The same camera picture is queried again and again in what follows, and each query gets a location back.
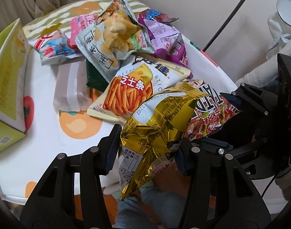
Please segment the green cardboard box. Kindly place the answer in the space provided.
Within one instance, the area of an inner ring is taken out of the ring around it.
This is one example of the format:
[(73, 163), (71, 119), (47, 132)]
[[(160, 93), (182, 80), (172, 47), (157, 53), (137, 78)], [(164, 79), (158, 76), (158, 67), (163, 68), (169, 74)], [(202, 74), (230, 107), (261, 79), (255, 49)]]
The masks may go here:
[(29, 48), (20, 19), (0, 33), (0, 152), (25, 137), (24, 78)]

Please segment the floral striped quilt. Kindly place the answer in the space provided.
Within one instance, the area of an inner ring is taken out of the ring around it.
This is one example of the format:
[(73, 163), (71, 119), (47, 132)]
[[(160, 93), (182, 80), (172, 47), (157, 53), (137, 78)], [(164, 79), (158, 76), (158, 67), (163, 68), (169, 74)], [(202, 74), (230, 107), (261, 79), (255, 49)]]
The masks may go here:
[(87, 14), (100, 14), (103, 9), (100, 4), (110, 3), (112, 0), (81, 0), (64, 5), (42, 17), (39, 17), (23, 27), (28, 40), (41, 36), (45, 29), (58, 25), (64, 33), (71, 31), (71, 20), (74, 17)]

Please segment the cheese sticks snack bag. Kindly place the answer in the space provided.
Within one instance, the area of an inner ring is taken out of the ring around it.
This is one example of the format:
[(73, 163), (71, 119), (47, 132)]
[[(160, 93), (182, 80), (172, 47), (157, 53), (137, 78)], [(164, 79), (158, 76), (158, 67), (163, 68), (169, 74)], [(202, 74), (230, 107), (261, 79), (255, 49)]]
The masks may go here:
[(188, 78), (184, 66), (147, 54), (131, 55), (99, 98), (87, 110), (92, 117), (125, 123), (130, 115), (154, 94)]

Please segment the pink marshmallow snack bag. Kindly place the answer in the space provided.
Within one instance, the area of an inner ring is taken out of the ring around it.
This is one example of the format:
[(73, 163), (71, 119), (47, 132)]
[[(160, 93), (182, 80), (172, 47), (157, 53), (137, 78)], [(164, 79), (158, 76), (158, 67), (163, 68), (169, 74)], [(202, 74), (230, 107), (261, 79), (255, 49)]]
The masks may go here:
[(71, 38), (69, 40), (69, 45), (73, 48), (76, 48), (75, 38), (80, 33), (86, 29), (87, 26), (96, 22), (98, 14), (88, 14), (88, 15), (80, 15), (74, 17), (71, 20)]

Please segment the grey potato chip bag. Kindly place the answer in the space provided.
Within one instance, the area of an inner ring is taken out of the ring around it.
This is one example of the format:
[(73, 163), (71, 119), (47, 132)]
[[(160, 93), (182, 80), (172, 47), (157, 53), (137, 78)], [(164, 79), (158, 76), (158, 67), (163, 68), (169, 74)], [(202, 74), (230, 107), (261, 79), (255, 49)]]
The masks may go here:
[(94, 23), (78, 33), (75, 42), (108, 82), (119, 70), (120, 61), (134, 52), (156, 52), (148, 30), (138, 22), (127, 0), (112, 0)]

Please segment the purple snack bag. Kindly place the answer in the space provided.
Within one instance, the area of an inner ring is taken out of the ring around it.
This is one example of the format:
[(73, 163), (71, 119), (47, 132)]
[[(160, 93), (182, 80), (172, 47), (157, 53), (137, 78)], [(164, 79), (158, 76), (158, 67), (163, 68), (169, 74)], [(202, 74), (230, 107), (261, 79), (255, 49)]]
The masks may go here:
[(151, 44), (156, 50), (153, 57), (189, 67), (183, 36), (171, 23), (142, 19), (139, 14), (138, 22), (148, 30)]

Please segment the red white blue snack bag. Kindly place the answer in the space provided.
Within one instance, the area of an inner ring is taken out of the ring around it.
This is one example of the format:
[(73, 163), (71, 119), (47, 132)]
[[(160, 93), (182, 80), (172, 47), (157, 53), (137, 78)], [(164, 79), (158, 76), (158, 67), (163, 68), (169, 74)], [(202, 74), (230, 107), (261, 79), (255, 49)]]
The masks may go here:
[(82, 57), (78, 47), (60, 30), (29, 40), (28, 43), (39, 53), (42, 66), (63, 64)]

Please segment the dark blue red snack bag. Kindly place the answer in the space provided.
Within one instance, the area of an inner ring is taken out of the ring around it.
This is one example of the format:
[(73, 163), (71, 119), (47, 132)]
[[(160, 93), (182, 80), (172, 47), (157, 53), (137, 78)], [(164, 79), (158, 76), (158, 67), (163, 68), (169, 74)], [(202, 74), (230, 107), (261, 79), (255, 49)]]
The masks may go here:
[(171, 17), (165, 13), (162, 13), (162, 12), (156, 11), (156, 10), (152, 10), (152, 9), (147, 9), (143, 12), (140, 12), (139, 17), (141, 17), (142, 19), (146, 19), (146, 20), (155, 20), (155, 21), (160, 22), (160, 23), (172, 23), (172, 22), (179, 19), (179, 18)]

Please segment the dark green snack bag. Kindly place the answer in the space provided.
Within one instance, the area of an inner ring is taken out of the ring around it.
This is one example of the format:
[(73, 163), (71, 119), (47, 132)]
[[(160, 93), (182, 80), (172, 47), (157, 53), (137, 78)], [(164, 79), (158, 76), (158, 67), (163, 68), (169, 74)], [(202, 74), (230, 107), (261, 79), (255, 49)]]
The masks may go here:
[(86, 61), (87, 67), (87, 87), (104, 92), (109, 83), (99, 73), (99, 71), (88, 60)]

